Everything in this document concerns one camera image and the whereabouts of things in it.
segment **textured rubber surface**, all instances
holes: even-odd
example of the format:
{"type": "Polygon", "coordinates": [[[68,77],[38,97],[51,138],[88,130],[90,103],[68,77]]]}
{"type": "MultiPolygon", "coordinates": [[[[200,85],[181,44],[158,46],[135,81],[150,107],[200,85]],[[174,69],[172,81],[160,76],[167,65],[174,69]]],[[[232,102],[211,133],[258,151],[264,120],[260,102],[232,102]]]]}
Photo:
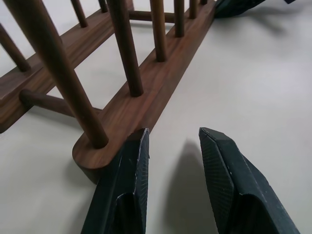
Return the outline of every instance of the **textured rubber surface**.
{"type": "Polygon", "coordinates": [[[219,234],[299,234],[264,175],[232,139],[208,128],[200,128],[199,138],[219,234]]]}
{"type": "Polygon", "coordinates": [[[131,134],[103,169],[82,234],[144,234],[148,192],[148,129],[131,134]]]}
{"type": "Polygon", "coordinates": [[[226,233],[234,201],[234,185],[219,149],[208,136],[201,138],[205,177],[219,234],[226,233]]]}

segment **white table surface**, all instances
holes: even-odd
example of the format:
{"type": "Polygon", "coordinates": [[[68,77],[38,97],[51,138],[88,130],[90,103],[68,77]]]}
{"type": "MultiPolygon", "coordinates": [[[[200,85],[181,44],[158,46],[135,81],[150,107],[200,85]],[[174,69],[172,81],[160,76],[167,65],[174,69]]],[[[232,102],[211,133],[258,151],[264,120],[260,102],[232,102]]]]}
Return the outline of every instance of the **white table surface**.
{"type": "MultiPolygon", "coordinates": [[[[70,1],[44,0],[60,34],[77,24],[70,1]]],[[[97,0],[81,0],[88,16],[97,0]]],[[[149,10],[148,0],[135,0],[149,10]]],[[[165,0],[173,11],[173,0],[165,0]]],[[[0,22],[33,50],[0,1],[0,22]]],[[[302,234],[312,233],[312,2],[267,0],[215,20],[150,136],[147,234],[214,234],[199,127],[224,132],[266,176],[302,234]]],[[[133,22],[138,62],[154,47],[150,23],[133,22]]],[[[15,65],[0,48],[0,76],[15,65]]],[[[125,82],[115,36],[75,71],[93,106],[125,82]]],[[[60,97],[56,88],[49,94],[60,97]]],[[[0,233],[76,234],[95,185],[72,160],[75,119],[32,108],[0,135],[0,233]]]]}

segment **wooden plate rack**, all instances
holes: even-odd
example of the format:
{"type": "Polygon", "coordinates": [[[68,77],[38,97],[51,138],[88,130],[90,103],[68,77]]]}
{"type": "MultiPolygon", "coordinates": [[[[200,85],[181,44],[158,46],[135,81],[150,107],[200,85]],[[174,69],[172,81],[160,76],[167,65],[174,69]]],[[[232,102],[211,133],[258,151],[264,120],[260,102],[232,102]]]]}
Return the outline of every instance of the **wooden plate rack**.
{"type": "Polygon", "coordinates": [[[0,43],[17,67],[0,78],[0,132],[33,105],[75,117],[84,134],[73,159],[96,183],[135,130],[156,124],[214,19],[214,0],[150,0],[151,12],[135,11],[132,0],[99,0],[100,10],[85,17],[71,0],[79,24],[59,36],[41,0],[4,0],[36,54],[25,59],[0,25],[0,43]],[[153,23],[155,49],[139,66],[130,21],[153,23]],[[165,34],[165,22],[174,27],[165,34]],[[127,82],[103,110],[93,108],[74,68],[115,33],[127,82]],[[47,95],[57,86],[64,99],[47,95]]]}

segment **wood grain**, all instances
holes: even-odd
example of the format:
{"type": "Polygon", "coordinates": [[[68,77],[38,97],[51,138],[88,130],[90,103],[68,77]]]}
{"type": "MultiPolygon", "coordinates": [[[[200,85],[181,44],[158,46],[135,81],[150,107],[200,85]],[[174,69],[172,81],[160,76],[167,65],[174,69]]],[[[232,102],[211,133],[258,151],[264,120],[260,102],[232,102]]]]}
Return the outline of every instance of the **wood grain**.
{"type": "MultiPolygon", "coordinates": [[[[132,0],[127,0],[127,6],[133,10],[132,0]]],[[[73,67],[78,66],[114,33],[109,13],[103,14],[98,10],[87,21],[87,28],[77,24],[61,36],[73,67]]],[[[28,58],[27,62],[31,65],[30,71],[22,73],[16,67],[0,78],[0,133],[28,111],[19,99],[22,89],[46,94],[55,86],[37,54],[28,58]]]]}
{"type": "Polygon", "coordinates": [[[175,29],[167,33],[168,60],[156,62],[155,50],[140,65],[144,94],[133,98],[124,84],[99,114],[110,139],[106,147],[93,149],[83,134],[73,148],[76,164],[87,174],[96,175],[114,158],[133,131],[156,124],[214,18],[215,1],[198,7],[196,19],[186,19],[185,36],[175,37],[175,29]]]}
{"type": "MultiPolygon", "coordinates": [[[[128,11],[131,20],[152,21],[152,13],[150,11],[128,11]]],[[[174,13],[165,12],[165,22],[174,23],[174,13]]]]}
{"type": "Polygon", "coordinates": [[[76,16],[78,18],[79,24],[82,28],[85,28],[88,26],[88,22],[86,20],[86,17],[84,15],[83,9],[81,7],[79,0],[71,0],[73,8],[75,10],[76,16]]]}
{"type": "Polygon", "coordinates": [[[174,0],[175,7],[175,36],[184,36],[184,0],[174,0]]]}
{"type": "Polygon", "coordinates": [[[28,64],[24,56],[21,54],[17,46],[14,44],[10,36],[7,34],[6,30],[3,28],[1,23],[0,23],[0,43],[21,72],[26,72],[31,69],[30,65],[28,64]]]}
{"type": "MultiPolygon", "coordinates": [[[[24,103],[25,107],[30,109],[33,106],[38,106],[50,111],[54,111],[66,116],[74,117],[73,112],[69,108],[68,104],[64,99],[53,97],[46,94],[40,94],[32,92],[27,89],[23,89],[19,93],[19,98],[24,103]]],[[[102,110],[94,108],[96,114],[99,114],[102,110]]]]}
{"type": "Polygon", "coordinates": [[[108,143],[108,137],[72,67],[48,12],[40,0],[4,0],[26,35],[93,147],[108,143]]]}
{"type": "Polygon", "coordinates": [[[164,62],[167,59],[164,3],[163,0],[150,0],[150,4],[156,59],[158,62],[164,62]]]}
{"type": "Polygon", "coordinates": [[[138,69],[137,54],[129,21],[128,9],[125,0],[107,0],[111,14],[115,36],[123,68],[128,81],[130,94],[139,97],[143,94],[143,87],[138,69]]]}

